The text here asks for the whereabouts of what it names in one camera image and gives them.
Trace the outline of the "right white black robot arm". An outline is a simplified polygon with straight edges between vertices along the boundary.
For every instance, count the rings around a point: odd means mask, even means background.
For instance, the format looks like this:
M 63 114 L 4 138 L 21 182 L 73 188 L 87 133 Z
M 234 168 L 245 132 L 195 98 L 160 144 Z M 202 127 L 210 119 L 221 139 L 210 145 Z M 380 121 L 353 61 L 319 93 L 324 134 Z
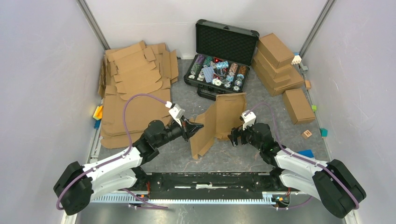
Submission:
M 237 127 L 228 135 L 233 146 L 250 144 L 265 163 L 274 166 L 270 185 L 275 190 L 298 189 L 318 200 L 335 217 L 358 209 L 367 194 L 345 164 L 337 159 L 318 161 L 293 152 L 274 140 L 268 124 Z

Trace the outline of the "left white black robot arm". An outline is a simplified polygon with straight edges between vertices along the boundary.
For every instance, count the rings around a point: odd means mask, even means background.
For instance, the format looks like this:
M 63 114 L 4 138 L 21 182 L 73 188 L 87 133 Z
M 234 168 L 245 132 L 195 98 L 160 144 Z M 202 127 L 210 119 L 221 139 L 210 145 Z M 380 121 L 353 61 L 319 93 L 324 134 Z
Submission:
M 179 138 L 188 140 L 204 125 L 182 118 L 181 123 L 151 121 L 141 137 L 120 153 L 85 165 L 70 163 L 53 190 L 57 196 L 56 208 L 67 215 L 83 210 L 92 200 L 119 189 L 143 189 L 147 178 L 141 165 L 153 160 L 158 148 Z

